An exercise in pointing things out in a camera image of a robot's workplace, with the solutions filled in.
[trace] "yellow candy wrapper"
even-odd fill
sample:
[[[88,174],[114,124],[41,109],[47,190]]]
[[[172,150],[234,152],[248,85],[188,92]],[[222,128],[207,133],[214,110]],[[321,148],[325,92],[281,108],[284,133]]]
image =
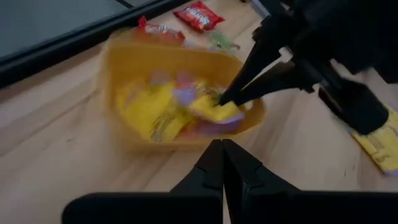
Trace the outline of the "yellow candy wrapper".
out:
[[[244,118],[232,101],[218,105],[223,88],[213,87],[204,80],[194,80],[189,72],[180,72],[173,94],[191,114],[216,124],[228,124]]]
[[[188,108],[200,117],[217,124],[231,123],[244,117],[233,102],[223,106],[216,105],[214,98],[210,95],[199,97],[190,103]]]
[[[132,83],[118,91],[116,107],[122,119],[143,139],[171,141],[192,119],[173,97],[174,88],[171,82]]]
[[[398,113],[386,108],[389,119],[383,127],[367,136],[352,135],[384,173],[398,175]]]

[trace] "red snack bag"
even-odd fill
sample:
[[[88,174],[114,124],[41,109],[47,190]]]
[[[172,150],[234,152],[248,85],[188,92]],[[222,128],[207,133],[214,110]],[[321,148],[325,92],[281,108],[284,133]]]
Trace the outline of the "red snack bag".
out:
[[[217,14],[215,14],[201,1],[193,3],[191,6],[182,11],[173,13],[177,18],[186,22],[199,32],[212,30],[217,23],[224,21],[224,18],[217,16]]]
[[[181,43],[185,40],[185,36],[181,31],[170,29],[165,25],[150,24],[147,22],[145,16],[142,16],[138,20],[137,30],[160,37],[161,39],[177,40]]]

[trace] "candy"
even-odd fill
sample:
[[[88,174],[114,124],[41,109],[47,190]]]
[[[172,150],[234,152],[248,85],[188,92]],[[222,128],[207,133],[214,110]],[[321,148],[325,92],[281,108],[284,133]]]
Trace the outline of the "candy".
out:
[[[116,109],[121,119],[142,139],[171,141],[193,119],[178,105],[172,94],[174,88],[169,74],[156,69],[150,82],[139,80],[118,88]]]
[[[211,49],[223,50],[229,54],[234,54],[235,49],[239,50],[241,48],[238,44],[235,44],[233,41],[229,40],[227,36],[219,31],[211,31],[210,37],[213,43]]]
[[[177,18],[186,22],[199,32],[212,30],[217,23],[224,21],[224,18],[217,16],[217,14],[205,6],[201,1],[193,3],[182,11],[173,13]]]
[[[150,24],[144,16],[138,20],[137,30],[144,31],[146,34],[158,36],[161,39],[177,40],[181,43],[185,40],[185,36],[181,31],[170,29],[165,25]]]
[[[215,124],[228,124],[244,118],[244,113],[231,101],[217,105],[221,88],[210,86],[204,80],[194,80],[190,73],[181,71],[173,96],[189,113]]]

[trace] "snack pile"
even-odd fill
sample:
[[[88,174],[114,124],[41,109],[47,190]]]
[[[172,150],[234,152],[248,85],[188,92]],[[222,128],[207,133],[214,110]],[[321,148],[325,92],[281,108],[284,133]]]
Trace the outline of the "snack pile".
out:
[[[116,93],[116,108],[143,139],[172,141],[231,133],[244,113],[233,103],[217,105],[224,89],[179,71],[176,79],[155,69],[150,80],[136,80]]]
[[[213,30],[224,19],[201,1],[174,12],[174,15],[195,31],[207,32],[213,43],[211,49],[232,52],[231,48],[239,48],[221,32]],[[145,17],[139,19],[132,34],[133,40],[140,43],[200,49],[187,42],[181,31],[148,23]],[[186,70],[169,74],[155,68],[149,80],[138,78],[118,88],[118,114],[124,123],[148,141],[165,142],[233,133],[239,128],[244,113],[233,102],[218,105],[225,86],[210,83],[199,76]]]

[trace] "table surface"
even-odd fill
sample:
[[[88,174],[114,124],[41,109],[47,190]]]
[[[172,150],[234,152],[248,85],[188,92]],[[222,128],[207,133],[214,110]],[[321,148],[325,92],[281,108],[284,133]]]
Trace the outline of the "table surface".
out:
[[[245,60],[261,18],[238,0],[204,2],[226,19],[217,29],[241,46],[237,57]],[[210,45],[171,12],[153,22]],[[118,150],[97,87],[101,46],[0,90],[0,223],[57,223],[69,201],[90,192],[168,191],[201,155]],[[355,79],[386,103],[398,102],[398,88],[373,73]],[[316,94],[285,90],[263,100],[267,118],[244,147],[277,175],[300,189],[398,190],[398,178],[380,173]]]

